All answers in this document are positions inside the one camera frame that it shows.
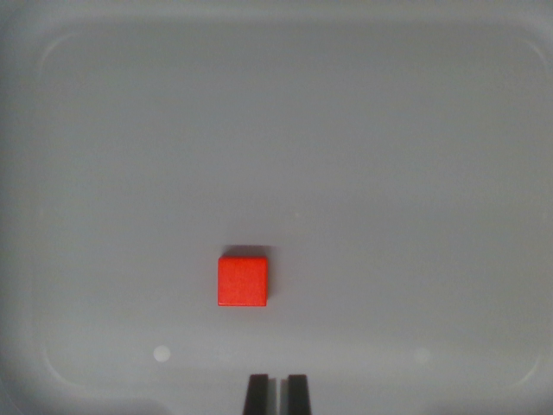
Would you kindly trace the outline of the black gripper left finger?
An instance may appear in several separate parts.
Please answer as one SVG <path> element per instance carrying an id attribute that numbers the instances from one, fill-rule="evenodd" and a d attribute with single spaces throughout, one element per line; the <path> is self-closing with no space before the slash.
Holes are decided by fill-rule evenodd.
<path id="1" fill-rule="evenodd" d="M 242 414 L 277 414 L 277 381 L 266 373 L 252 374 L 248 381 Z"/>

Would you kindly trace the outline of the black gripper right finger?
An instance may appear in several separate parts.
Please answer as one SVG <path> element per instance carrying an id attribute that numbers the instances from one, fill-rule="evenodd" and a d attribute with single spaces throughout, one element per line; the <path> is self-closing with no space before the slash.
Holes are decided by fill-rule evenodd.
<path id="1" fill-rule="evenodd" d="M 306 374 L 291 374 L 280 384 L 280 415 L 311 415 Z"/>

